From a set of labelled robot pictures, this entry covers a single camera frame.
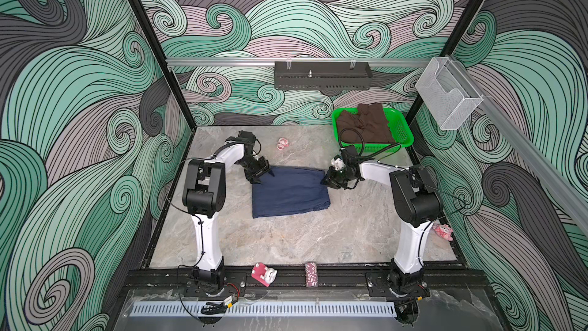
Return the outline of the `green plastic basket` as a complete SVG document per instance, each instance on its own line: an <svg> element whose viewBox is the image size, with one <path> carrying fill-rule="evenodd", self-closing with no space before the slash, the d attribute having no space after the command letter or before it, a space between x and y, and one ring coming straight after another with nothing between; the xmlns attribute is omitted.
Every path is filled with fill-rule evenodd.
<svg viewBox="0 0 588 331"><path fill-rule="evenodd" d="M371 153L376 153L382 150L384 147L390 145L390 143L364 143L364 149L361 149L361 143L347 143L340 140L338 118L340 115L347 111L350 114L357 114L357 108L338 108L332 112L332 127L335 136L335 141L340 146L354 146L358 153L362 152L363 156L367 156ZM389 153L396 153L400 148L410 147L414 142L413 133L405 120L404 115L394 108L383 108L384 116L387 120L387 128L390 131L391 136L394 138L396 145L391 147Z"/></svg>

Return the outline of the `pink dotted cylinder block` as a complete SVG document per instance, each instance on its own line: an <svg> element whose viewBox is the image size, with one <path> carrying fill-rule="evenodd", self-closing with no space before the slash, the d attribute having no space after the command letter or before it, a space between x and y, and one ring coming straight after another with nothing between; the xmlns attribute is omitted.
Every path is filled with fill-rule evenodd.
<svg viewBox="0 0 588 331"><path fill-rule="evenodd" d="M307 287L318 286L318 270L315 262L305 263L305 276Z"/></svg>

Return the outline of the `small pink white toy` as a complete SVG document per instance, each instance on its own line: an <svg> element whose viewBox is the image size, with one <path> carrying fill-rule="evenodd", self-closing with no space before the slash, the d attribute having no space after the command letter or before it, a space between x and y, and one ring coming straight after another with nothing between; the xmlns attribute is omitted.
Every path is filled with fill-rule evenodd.
<svg viewBox="0 0 588 331"><path fill-rule="evenodd" d="M280 138L277 142L277 149L282 151L289 146L289 140L286 138Z"/></svg>

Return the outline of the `right aluminium side rail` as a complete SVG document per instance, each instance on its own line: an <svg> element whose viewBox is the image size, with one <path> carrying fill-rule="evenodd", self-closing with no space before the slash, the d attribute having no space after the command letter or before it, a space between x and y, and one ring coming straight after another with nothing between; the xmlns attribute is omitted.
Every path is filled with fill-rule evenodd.
<svg viewBox="0 0 588 331"><path fill-rule="evenodd" d="M479 106L502 131L526 167L539 178L543 187L581 231L587 233L587 201L530 140L530 119L514 87L489 67L476 67L469 72L454 57L448 58L459 84L483 99Z"/></svg>

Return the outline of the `pink white clip object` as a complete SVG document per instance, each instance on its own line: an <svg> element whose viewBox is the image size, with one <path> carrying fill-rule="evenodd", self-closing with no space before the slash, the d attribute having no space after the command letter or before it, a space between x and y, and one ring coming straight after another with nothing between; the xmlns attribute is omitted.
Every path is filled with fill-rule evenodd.
<svg viewBox="0 0 588 331"><path fill-rule="evenodd" d="M277 270L258 262L252 268L251 277L263 286L269 287L277 278Z"/></svg>

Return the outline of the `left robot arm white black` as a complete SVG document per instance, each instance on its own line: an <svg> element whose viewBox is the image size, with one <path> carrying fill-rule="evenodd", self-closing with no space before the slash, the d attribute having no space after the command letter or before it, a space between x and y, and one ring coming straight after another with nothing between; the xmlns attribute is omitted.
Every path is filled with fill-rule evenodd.
<svg viewBox="0 0 588 331"><path fill-rule="evenodd" d="M200 250L192 276L221 289L225 284L224 256L218 237L218 213L227 198L227 170L241 166L245 179L252 185L261 177L274 175L269 161L254 150L259 139L241 130L226 139L208 158L190 159L187 166L182 203L192 217Z"/></svg>

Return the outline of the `horizontal aluminium back rail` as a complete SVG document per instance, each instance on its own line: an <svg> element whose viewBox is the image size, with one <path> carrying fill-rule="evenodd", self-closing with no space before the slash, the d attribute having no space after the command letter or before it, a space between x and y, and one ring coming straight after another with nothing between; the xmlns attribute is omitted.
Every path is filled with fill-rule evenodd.
<svg viewBox="0 0 588 331"><path fill-rule="evenodd" d="M347 63L367 62L371 67L426 67L430 58L178 58L165 59L169 67L270 67L276 62Z"/></svg>

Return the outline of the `brown folded trousers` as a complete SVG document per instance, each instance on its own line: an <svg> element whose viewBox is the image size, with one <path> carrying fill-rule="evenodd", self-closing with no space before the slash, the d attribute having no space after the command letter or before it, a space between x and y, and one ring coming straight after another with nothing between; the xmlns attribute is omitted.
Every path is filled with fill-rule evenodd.
<svg viewBox="0 0 588 331"><path fill-rule="evenodd" d="M359 104L356 113L343 110L336 126L344 143L395 143L381 104Z"/></svg>

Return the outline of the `pink toy near right wall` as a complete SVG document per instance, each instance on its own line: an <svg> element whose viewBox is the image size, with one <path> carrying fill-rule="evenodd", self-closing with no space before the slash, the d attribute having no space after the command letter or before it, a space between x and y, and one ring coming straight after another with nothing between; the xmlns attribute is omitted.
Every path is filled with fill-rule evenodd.
<svg viewBox="0 0 588 331"><path fill-rule="evenodd" d="M442 239L452 242L453 229L449 225L434 224L433 231Z"/></svg>

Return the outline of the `dark blue denim trousers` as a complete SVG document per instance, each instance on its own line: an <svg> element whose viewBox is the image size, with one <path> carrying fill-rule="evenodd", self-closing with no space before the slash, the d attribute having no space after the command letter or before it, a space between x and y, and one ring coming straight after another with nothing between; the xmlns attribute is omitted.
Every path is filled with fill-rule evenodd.
<svg viewBox="0 0 588 331"><path fill-rule="evenodd" d="M325 172L292 166L277 166L252 187L255 219L306 214L331 205L328 188L321 184Z"/></svg>

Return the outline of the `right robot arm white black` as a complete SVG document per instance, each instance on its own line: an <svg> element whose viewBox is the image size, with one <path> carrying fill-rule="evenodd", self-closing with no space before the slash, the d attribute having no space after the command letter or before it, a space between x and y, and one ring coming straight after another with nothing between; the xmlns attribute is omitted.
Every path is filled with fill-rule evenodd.
<svg viewBox="0 0 588 331"><path fill-rule="evenodd" d="M443 211L443 201L427 169L422 165L402 167L376 160L375 157L398 146L392 143L375 153L363 156L361 148L339 142L339 154L332 159L321 184L333 189L351 190L349 182L366 180L391 188L394 208L401 219L401 236L387 283L393 295L402 298L424 298L430 291L424 280L424 249L433 223Z"/></svg>

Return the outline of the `black perforated wall shelf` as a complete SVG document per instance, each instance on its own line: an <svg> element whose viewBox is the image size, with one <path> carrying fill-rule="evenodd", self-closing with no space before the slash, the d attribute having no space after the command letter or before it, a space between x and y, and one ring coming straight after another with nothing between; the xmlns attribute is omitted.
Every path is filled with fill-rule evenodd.
<svg viewBox="0 0 588 331"><path fill-rule="evenodd" d="M361 61L277 61L273 69L274 86L284 91L368 90L374 79L369 63Z"/></svg>

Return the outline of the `clear plastic wall bin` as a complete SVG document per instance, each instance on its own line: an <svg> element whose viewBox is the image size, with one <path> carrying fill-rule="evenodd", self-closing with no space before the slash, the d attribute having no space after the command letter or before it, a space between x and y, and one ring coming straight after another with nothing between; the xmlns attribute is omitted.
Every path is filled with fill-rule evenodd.
<svg viewBox="0 0 588 331"><path fill-rule="evenodd" d="M458 130L483 101L466 68L450 56L432 58L416 90L443 131Z"/></svg>

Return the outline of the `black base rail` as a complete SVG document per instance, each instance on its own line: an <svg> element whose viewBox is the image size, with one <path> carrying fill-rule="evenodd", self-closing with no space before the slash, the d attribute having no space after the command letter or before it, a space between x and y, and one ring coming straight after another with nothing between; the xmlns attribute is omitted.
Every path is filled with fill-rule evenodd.
<svg viewBox="0 0 588 331"><path fill-rule="evenodd" d="M254 298L267 291L359 291L370 297L395 298L404 291L393 280L385 264L320 264L318 282L309 287L303 265L277 265L277 278L268 287L253 278L251 266L229 266L224 273L225 285L198 280L191 268L131 271L123 283L124 291L180 291L188 297L214 297L216 294L240 294Z"/></svg>

